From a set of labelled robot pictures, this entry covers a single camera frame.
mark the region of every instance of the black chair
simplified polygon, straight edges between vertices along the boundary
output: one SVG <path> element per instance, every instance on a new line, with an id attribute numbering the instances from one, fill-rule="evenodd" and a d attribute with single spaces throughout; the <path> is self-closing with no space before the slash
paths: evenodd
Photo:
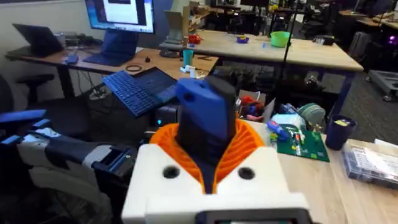
<path id="1" fill-rule="evenodd" d="M 44 118 L 51 120 L 53 129 L 73 138 L 90 140 L 89 112 L 83 96 L 37 102 L 37 87 L 52 80 L 53 75 L 23 77 L 18 83 L 29 87 L 27 110 L 46 110 Z M 0 75 L 0 114 L 14 111 L 14 98 L 8 82 Z"/>

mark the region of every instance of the circuit board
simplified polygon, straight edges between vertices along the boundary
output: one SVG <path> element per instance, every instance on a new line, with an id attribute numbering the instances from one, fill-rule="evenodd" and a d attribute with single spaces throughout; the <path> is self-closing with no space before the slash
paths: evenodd
<path id="1" fill-rule="evenodd" d="M 297 147 L 289 129 L 294 133 L 299 129 L 290 124 L 280 124 L 280 126 L 289 134 L 290 138 L 285 141 L 277 140 L 278 153 L 330 162 L 320 133 L 302 130 L 303 135 L 305 135 L 304 144 Z"/>

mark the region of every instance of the green bowl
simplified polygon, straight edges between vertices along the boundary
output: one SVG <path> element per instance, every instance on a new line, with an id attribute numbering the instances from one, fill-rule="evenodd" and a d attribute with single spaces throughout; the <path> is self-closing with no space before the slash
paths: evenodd
<path id="1" fill-rule="evenodd" d="M 271 44 L 275 47 L 286 47 L 289 40 L 289 32 L 277 31 L 271 33 Z"/>

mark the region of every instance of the blue keyboard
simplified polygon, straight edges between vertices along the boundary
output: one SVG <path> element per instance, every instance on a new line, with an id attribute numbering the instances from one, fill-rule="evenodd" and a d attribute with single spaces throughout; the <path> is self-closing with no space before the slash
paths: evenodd
<path id="1" fill-rule="evenodd" d="M 103 81 L 135 116 L 160 107 L 175 97 L 176 85 L 171 85 L 154 95 L 125 71 L 108 75 Z"/>

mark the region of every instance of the clear plastic container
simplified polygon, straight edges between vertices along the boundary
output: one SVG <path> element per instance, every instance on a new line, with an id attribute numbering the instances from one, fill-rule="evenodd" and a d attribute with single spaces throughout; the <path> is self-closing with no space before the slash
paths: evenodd
<path id="1" fill-rule="evenodd" d="M 398 189 L 398 157 L 352 145 L 343 150 L 343 162 L 351 179 Z"/>

